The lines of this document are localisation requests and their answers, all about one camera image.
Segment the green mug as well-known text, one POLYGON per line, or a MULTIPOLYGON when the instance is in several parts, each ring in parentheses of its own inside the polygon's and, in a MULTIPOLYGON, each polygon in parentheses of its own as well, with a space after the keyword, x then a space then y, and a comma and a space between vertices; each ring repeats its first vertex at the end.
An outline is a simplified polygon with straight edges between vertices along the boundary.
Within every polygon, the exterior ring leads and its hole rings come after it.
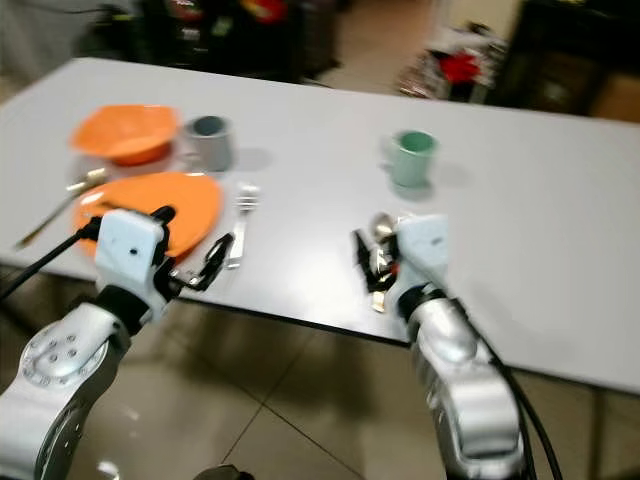
POLYGON ((384 137, 380 147, 390 183, 406 189, 428 188, 438 146, 436 137, 425 131, 398 131, 384 137))

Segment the orange bowl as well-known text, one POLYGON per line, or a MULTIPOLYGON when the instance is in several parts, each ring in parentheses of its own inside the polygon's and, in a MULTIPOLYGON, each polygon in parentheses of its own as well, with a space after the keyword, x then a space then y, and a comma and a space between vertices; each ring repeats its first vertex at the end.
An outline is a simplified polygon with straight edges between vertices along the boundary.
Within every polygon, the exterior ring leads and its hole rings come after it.
POLYGON ((140 166, 168 155, 177 131, 177 110, 169 106, 108 105, 82 120, 70 146, 118 166, 140 166))

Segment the red box with clutter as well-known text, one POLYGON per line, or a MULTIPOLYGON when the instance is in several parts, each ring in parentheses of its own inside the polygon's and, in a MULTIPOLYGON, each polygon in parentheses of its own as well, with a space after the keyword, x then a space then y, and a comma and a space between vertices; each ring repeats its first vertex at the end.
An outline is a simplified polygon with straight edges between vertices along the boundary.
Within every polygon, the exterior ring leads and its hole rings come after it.
POLYGON ((483 104, 507 52, 507 42, 483 24, 436 28, 425 51, 399 73, 396 90, 413 99, 483 104))

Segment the orange plate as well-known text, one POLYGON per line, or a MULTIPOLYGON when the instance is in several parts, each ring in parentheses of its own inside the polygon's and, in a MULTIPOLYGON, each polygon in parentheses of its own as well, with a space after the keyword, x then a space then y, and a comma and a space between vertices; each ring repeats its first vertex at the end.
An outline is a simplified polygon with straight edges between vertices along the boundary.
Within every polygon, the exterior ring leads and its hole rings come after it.
POLYGON ((111 180, 90 189, 74 204, 72 230, 84 227, 93 216, 111 209, 129 209, 151 214, 161 207, 172 207, 175 215, 168 223, 168 255, 183 259, 195 250, 221 215, 223 193, 211 175, 161 172, 111 180))

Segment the silver metal fork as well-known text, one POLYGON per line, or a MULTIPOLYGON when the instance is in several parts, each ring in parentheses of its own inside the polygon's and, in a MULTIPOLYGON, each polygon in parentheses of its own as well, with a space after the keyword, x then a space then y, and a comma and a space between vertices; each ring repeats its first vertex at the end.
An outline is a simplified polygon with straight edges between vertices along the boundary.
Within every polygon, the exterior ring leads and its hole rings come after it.
POLYGON ((248 219, 253 210, 259 206, 260 188, 250 183, 239 184, 239 191, 236 197, 237 218, 236 224, 233 225, 232 234, 234 242, 230 246, 227 256, 227 264, 225 269, 232 270, 241 266, 244 255, 244 243, 246 243, 246 229, 248 219))

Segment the dark shelf with red item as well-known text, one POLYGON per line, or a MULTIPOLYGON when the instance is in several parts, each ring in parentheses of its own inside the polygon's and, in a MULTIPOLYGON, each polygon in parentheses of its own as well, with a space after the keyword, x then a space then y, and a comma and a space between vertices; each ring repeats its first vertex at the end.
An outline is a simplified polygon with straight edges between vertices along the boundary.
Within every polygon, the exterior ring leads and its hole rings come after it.
POLYGON ((349 0, 131 0, 102 4, 76 41, 79 58, 293 84, 338 67, 349 0))

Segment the grey mug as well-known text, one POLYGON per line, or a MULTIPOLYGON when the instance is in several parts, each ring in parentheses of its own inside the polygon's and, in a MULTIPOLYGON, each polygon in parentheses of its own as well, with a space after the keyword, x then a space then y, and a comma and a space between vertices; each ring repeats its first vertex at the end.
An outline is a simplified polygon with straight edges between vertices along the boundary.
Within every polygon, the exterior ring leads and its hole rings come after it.
POLYGON ((234 157, 230 122, 224 116, 197 116, 183 128, 195 163, 206 172, 227 172, 234 157))

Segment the black cabinet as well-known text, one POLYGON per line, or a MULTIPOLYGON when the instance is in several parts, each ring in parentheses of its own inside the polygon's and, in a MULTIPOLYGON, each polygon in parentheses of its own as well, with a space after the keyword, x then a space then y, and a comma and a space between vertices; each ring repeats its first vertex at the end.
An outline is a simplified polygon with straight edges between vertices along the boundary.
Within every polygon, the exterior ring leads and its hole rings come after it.
POLYGON ((486 104, 640 123, 640 0, 522 0, 486 104))

